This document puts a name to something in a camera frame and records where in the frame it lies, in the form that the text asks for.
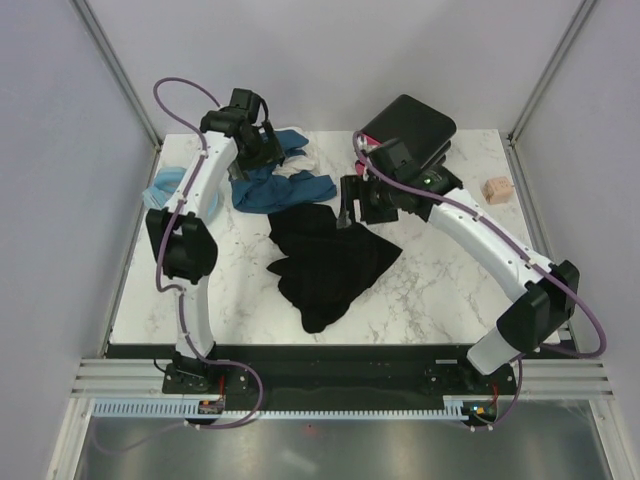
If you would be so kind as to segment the blue t shirt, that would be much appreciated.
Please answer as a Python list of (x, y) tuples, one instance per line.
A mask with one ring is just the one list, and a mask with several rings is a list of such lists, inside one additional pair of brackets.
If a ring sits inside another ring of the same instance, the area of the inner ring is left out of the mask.
[(279, 164), (249, 173), (249, 180), (232, 180), (232, 204), (243, 213), (271, 214), (305, 203), (331, 200), (337, 187), (329, 175), (299, 173), (289, 178), (274, 175)]

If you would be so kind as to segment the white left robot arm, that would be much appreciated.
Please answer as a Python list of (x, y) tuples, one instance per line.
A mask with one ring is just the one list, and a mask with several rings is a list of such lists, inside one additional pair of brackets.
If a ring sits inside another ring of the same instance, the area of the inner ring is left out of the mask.
[(208, 309), (208, 284), (218, 258), (218, 246), (206, 218), (223, 180), (242, 176), (284, 153), (270, 122), (257, 128), (258, 153), (243, 158), (248, 143), (222, 132), (199, 135), (194, 154), (176, 191), (166, 205), (147, 212), (145, 224), (154, 259), (155, 287), (175, 297), (178, 338), (176, 351), (196, 359), (186, 370), (185, 382), (198, 393), (208, 393), (219, 382), (218, 367), (207, 361), (215, 346)]

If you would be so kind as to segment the black and pink drawer box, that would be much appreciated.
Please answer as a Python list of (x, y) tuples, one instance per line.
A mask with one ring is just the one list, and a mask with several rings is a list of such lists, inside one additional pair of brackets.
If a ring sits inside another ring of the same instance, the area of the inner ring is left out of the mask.
[(452, 118), (415, 99), (401, 94), (352, 136), (356, 147), (378, 146), (401, 140), (422, 167), (442, 165), (457, 131)]

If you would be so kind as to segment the black t shirt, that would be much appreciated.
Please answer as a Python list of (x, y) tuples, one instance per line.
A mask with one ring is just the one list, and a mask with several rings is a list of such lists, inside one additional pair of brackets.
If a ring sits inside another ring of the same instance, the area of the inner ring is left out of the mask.
[(402, 249), (363, 225), (337, 227), (333, 209), (299, 204), (268, 215), (269, 238), (284, 257), (268, 265), (280, 293), (301, 314), (309, 334), (321, 333), (372, 287)]

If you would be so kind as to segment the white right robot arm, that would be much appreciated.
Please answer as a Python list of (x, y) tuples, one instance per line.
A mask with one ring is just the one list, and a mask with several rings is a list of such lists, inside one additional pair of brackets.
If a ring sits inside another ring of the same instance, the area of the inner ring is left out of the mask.
[(570, 295), (577, 291), (577, 268), (569, 261), (555, 265), (513, 235), (489, 226), (491, 217), (447, 169), (421, 174), (409, 192), (358, 175), (342, 177), (340, 190), (340, 228), (356, 223), (355, 202), (361, 221), (369, 225), (394, 222), (400, 210), (414, 214), (458, 243), (512, 301), (458, 368), (465, 391), (483, 392), (499, 367), (536, 350), (573, 315), (575, 300)]

